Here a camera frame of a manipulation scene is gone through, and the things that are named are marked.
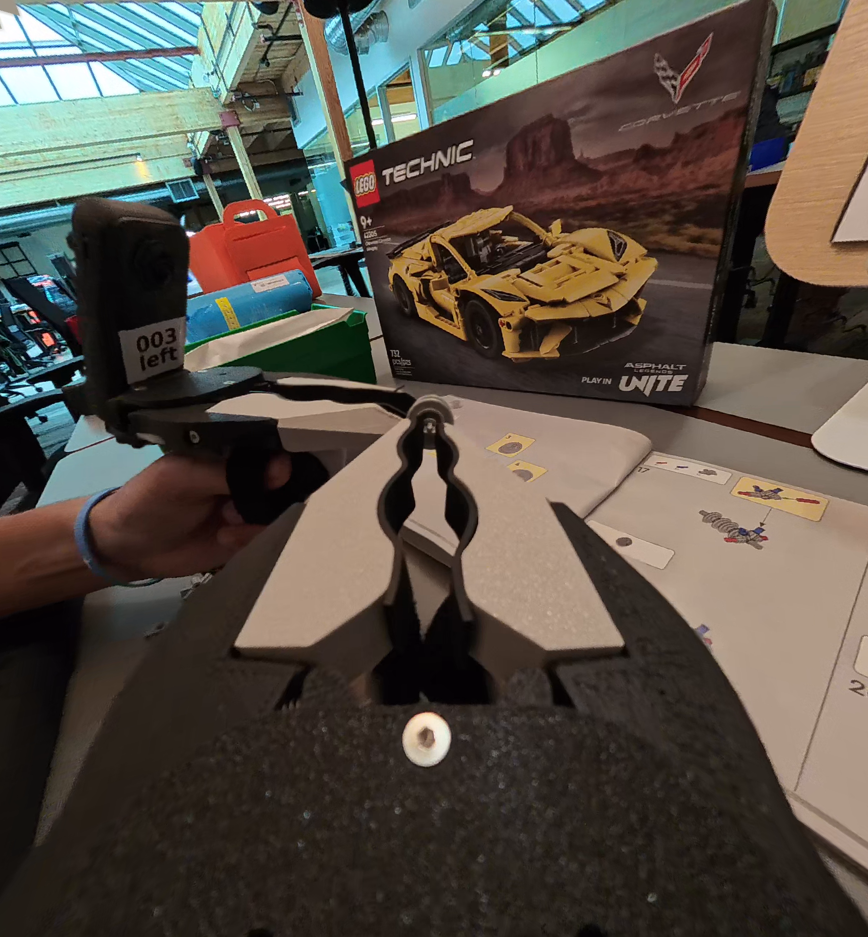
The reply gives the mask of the person's left hand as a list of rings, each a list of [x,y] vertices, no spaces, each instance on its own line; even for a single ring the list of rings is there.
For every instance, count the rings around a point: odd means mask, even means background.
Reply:
[[[124,581],[212,572],[266,527],[240,516],[224,459],[173,454],[147,466],[91,514],[100,560]]]

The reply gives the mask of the yellow car lego box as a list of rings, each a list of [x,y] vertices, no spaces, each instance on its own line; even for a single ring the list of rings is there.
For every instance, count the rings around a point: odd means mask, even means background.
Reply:
[[[726,3],[351,159],[393,378],[694,404],[776,17]]]

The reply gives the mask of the lego instruction booklet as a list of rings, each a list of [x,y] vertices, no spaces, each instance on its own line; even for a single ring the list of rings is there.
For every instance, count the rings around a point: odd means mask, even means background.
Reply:
[[[798,817],[868,870],[868,507],[634,428],[447,401],[486,458],[567,504],[674,605]]]

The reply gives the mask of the white office desk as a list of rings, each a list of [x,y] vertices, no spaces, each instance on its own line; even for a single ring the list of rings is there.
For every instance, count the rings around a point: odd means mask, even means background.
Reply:
[[[98,416],[84,416],[68,439],[38,501],[39,507],[89,497],[108,488],[123,486],[162,451],[155,444],[132,448],[118,442]]]

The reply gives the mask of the large paned window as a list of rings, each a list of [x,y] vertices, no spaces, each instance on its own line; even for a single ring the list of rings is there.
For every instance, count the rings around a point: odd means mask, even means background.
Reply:
[[[20,5],[0,13],[0,107],[188,88],[202,7]]]

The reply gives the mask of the light blue package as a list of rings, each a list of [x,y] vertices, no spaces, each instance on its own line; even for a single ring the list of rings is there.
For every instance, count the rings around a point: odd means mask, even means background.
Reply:
[[[298,269],[188,298],[185,340],[199,344],[260,322],[310,311],[314,293]]]

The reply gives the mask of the light wooden side table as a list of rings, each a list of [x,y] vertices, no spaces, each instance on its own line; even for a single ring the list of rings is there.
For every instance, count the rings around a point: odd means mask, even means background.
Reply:
[[[767,251],[806,284],[868,287],[868,242],[833,242],[868,161],[868,1],[849,2],[767,213]]]

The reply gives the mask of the black office chair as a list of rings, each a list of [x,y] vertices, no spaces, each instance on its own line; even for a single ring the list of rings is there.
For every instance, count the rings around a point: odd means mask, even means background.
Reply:
[[[64,405],[78,419],[85,404],[78,385],[26,396],[20,402],[6,403],[0,394],[0,511],[18,486],[26,490],[16,512],[35,507],[59,459],[47,456],[27,423],[27,417],[53,404]]]

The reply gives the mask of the blue wristband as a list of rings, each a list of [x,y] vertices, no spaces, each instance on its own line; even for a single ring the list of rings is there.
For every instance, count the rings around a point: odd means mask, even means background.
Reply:
[[[91,532],[92,511],[118,490],[111,487],[90,496],[76,514],[73,524],[73,539],[82,562],[90,573],[105,584],[115,588],[139,589],[153,585],[155,580],[124,581],[110,573],[102,564]]]

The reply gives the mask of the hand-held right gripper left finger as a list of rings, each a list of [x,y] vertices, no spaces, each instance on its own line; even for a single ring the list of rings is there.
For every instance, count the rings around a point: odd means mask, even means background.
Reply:
[[[391,650],[382,610],[395,545],[381,528],[383,489],[402,467],[402,419],[307,501],[234,641],[246,658],[370,672]]]

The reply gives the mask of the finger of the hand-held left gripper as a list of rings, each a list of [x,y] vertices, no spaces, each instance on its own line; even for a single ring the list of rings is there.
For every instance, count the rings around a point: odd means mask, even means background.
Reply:
[[[285,450],[311,452],[328,470],[340,470],[404,421],[404,417],[375,403],[293,401],[283,397],[238,397],[213,405],[210,412],[272,418]]]
[[[407,392],[316,375],[263,375],[261,392],[292,403],[374,405],[398,418],[406,417],[416,403],[416,398]]]

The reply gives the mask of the person's left forearm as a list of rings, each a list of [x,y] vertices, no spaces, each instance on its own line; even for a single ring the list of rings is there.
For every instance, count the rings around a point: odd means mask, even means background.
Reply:
[[[83,505],[76,498],[0,517],[0,619],[108,586],[88,568],[76,544]]]

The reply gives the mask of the silver ventilation duct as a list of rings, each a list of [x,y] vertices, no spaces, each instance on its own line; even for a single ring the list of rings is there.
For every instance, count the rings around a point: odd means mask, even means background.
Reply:
[[[359,55],[367,55],[373,46],[388,43],[391,23],[386,11],[375,11],[363,16],[359,22],[357,17],[350,18],[353,33],[354,48]],[[326,21],[324,38],[329,48],[336,53],[348,54],[345,30],[341,17],[336,16]]]

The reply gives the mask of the green plastic bin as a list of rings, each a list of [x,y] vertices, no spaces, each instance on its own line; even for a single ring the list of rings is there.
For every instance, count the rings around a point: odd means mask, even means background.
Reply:
[[[256,367],[267,373],[316,375],[368,384],[377,381],[366,315],[358,310],[344,322],[240,359],[229,367]]]

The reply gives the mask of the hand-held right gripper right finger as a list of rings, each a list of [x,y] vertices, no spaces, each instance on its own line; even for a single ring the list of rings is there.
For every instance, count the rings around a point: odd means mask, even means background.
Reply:
[[[554,506],[437,421],[445,523],[457,540],[454,593],[474,659],[496,680],[619,654],[624,639]]]

